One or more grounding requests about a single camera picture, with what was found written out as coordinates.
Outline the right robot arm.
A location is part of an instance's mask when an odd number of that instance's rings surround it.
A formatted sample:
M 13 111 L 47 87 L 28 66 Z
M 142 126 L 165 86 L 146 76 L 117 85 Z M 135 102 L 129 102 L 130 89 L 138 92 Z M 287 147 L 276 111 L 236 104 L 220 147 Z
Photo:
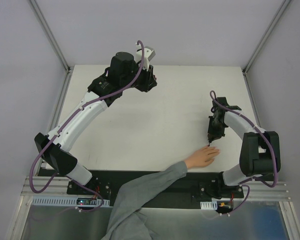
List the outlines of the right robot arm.
M 229 170 L 220 172 L 216 179 L 203 189 L 211 198 L 229 197 L 241 190 L 241 185 L 252 180 L 261 181 L 264 176 L 273 176 L 268 186 L 273 188 L 278 181 L 281 168 L 280 140 L 275 131 L 267 131 L 253 123 L 237 105 L 229 105 L 225 97 L 212 98 L 212 116 L 207 130 L 208 143 L 225 136 L 231 128 L 241 139 L 239 163 Z

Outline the mannequin hand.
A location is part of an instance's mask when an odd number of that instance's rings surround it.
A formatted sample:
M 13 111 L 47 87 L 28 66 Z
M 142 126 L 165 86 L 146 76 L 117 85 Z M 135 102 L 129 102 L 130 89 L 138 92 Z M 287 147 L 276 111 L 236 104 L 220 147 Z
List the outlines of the mannequin hand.
M 213 163 L 215 157 L 220 154 L 220 150 L 216 147 L 205 146 L 184 160 L 187 169 L 205 168 Z

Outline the grey sleeved forearm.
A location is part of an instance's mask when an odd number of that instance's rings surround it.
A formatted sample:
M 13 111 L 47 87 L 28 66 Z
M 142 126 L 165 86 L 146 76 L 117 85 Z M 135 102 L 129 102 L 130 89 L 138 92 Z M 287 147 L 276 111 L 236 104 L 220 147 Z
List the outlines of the grey sleeved forearm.
M 139 209 L 175 181 L 185 177 L 188 169 L 184 161 L 164 171 L 131 180 L 118 191 L 104 240 L 159 240 L 159 235 L 146 226 L 147 216 Z

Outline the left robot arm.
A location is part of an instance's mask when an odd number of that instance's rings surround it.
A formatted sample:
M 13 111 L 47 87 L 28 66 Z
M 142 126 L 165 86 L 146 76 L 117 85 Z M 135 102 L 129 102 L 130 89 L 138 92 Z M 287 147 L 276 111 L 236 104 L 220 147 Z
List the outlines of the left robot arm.
M 94 79 L 87 92 L 69 116 L 47 134 L 38 133 L 35 144 L 40 157 L 58 174 L 78 182 L 78 188 L 89 195 L 95 191 L 92 173 L 70 154 L 74 143 L 88 125 L 123 94 L 135 88 L 149 92 L 157 85 L 150 65 L 155 50 L 150 47 L 137 49 L 136 55 L 118 52 L 112 57 L 110 66 Z

